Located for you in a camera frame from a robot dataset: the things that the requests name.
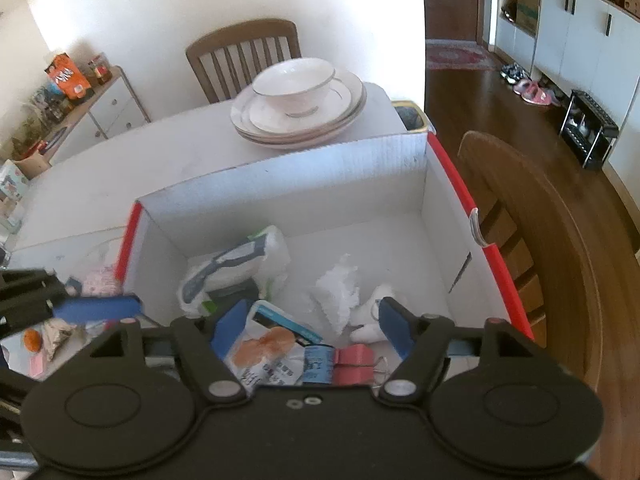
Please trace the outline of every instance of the red rug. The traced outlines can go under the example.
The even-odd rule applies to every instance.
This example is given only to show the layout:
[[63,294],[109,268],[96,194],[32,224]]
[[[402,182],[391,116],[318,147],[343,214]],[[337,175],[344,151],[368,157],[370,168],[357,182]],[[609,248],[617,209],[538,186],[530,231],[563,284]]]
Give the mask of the red rug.
[[427,70],[495,70],[494,58],[471,41],[426,40]]

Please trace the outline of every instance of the white plate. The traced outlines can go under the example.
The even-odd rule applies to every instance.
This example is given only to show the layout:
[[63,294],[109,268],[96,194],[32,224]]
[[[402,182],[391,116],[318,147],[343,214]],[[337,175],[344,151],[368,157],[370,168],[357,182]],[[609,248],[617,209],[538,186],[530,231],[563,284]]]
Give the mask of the white plate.
[[[362,81],[360,81],[358,76],[349,72],[348,70],[337,68],[335,70],[335,79],[341,81],[349,89],[349,92],[351,93],[351,102],[349,104],[349,107],[340,117],[335,120],[334,123],[327,124],[322,128],[318,128],[318,130],[329,130],[332,128],[332,124],[339,123],[345,118],[349,117],[349,115],[351,115],[356,109],[358,103],[360,102],[360,99],[362,98],[364,86],[362,85]],[[236,130],[238,130],[238,132],[245,133],[251,136],[276,137],[273,134],[269,134],[263,130],[260,130],[259,128],[256,128],[249,121],[249,106],[257,97],[258,94],[254,92],[252,86],[246,86],[234,99],[233,105],[231,107],[231,122],[235,126]],[[292,133],[297,135],[303,134],[305,132],[312,132],[313,130],[314,128],[311,128],[309,130],[301,130]]]
[[271,143],[271,142],[260,142],[259,140],[255,140],[252,137],[249,137],[247,134],[242,133],[238,130],[238,134],[241,137],[245,138],[249,142],[253,142],[254,144],[258,144],[259,146],[263,146],[265,148],[271,148],[272,150],[304,150],[305,148],[311,148],[313,146],[317,146],[318,144],[322,144],[324,142],[328,142],[329,140],[334,139],[338,135],[340,135],[345,129],[347,129],[353,121],[360,115],[360,112],[364,108],[364,105],[367,102],[367,91],[362,88],[362,94],[360,96],[360,102],[356,106],[353,114],[348,117],[347,120],[344,121],[344,124],[340,124],[337,128],[333,130],[328,130],[327,132],[320,133],[316,136],[313,136],[309,139],[299,140],[298,142],[288,142],[288,143]]
[[249,120],[258,129],[275,135],[288,135],[304,130],[315,130],[333,123],[351,104],[351,92],[336,79],[329,82],[329,93],[312,114],[305,117],[290,117],[276,110],[267,99],[258,95],[249,108]]

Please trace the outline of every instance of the wooden chair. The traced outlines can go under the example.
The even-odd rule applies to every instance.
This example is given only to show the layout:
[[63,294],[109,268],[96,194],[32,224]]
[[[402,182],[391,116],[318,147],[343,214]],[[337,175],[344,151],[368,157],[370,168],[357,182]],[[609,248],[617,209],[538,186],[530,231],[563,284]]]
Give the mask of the wooden chair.
[[[217,103],[231,99],[229,84],[233,85],[234,96],[238,95],[262,70],[284,61],[282,38],[286,40],[289,50],[287,59],[300,57],[295,23],[275,18],[220,28],[187,47],[186,55],[207,99],[210,103]],[[203,60],[209,62],[209,57],[216,73],[213,81],[203,64]]]
[[595,390],[600,297],[569,209],[539,168],[494,136],[467,132],[458,156],[470,173],[482,235],[498,245],[536,342]]

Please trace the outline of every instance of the orange snack box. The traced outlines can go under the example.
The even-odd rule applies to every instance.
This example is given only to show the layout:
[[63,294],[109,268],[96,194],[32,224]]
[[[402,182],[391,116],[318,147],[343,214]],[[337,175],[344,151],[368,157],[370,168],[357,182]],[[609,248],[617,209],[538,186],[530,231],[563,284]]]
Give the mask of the orange snack box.
[[72,102],[77,103],[94,93],[87,78],[67,54],[58,54],[53,58],[45,72]]

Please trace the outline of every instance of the cardboard storage box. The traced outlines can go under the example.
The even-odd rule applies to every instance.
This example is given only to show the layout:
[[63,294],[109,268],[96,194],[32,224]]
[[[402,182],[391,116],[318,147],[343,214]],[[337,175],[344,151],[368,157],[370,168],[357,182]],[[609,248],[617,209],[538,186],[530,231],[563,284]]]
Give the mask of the cardboard storage box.
[[[471,327],[501,317],[531,336],[497,247],[476,241],[477,221],[434,134],[377,137],[207,174],[140,198],[116,275],[145,314],[168,324],[182,314],[176,292],[191,266],[274,224],[291,264],[272,301],[322,336],[332,332],[308,291],[345,253],[358,267],[363,302],[389,283],[414,314]],[[374,349],[398,363],[390,344]]]
[[540,0],[518,0],[516,25],[521,26],[531,34],[538,31],[538,9]]

